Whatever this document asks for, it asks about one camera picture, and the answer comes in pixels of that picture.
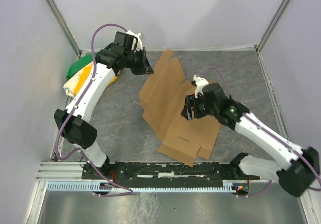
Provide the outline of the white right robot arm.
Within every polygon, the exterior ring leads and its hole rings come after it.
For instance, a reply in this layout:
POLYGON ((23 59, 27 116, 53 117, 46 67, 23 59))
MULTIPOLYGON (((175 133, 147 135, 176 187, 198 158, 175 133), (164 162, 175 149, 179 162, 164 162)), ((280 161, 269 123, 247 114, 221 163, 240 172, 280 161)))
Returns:
POLYGON ((300 197, 320 181, 319 152, 303 148, 281 136, 264 124, 249 108, 226 96, 217 83, 209 83, 195 76, 191 81, 194 93, 185 96, 181 115, 187 119, 213 116, 220 124, 249 138, 273 159, 266 160, 249 154, 241 155, 239 169, 246 175, 255 175, 277 182, 284 191, 300 197))

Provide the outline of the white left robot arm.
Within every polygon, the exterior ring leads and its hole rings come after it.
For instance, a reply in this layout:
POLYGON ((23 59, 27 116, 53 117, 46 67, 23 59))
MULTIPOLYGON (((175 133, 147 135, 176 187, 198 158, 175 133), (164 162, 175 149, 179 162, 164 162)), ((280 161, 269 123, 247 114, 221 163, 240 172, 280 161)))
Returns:
POLYGON ((93 166, 100 168, 106 165, 109 159, 96 141, 97 129, 89 123, 98 100, 118 70, 129 68, 134 75, 154 74, 154 70, 144 47, 134 53, 118 56, 114 62, 99 60, 93 67, 74 100, 64 110, 57 109, 54 113, 59 129, 55 141, 55 154, 58 160, 63 161, 78 151, 93 166), (60 137, 76 147, 66 157, 59 155, 60 137))

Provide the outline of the brown cardboard box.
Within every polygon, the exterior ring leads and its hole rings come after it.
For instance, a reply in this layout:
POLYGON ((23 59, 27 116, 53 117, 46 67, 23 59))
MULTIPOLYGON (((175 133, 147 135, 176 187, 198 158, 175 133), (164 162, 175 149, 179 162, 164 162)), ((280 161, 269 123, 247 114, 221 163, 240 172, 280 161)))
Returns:
POLYGON ((195 88, 185 79, 181 64, 165 50, 139 93, 143 117, 161 141, 158 151, 188 166, 196 157, 208 160, 220 123, 212 116, 187 120, 181 116, 186 95, 195 88))

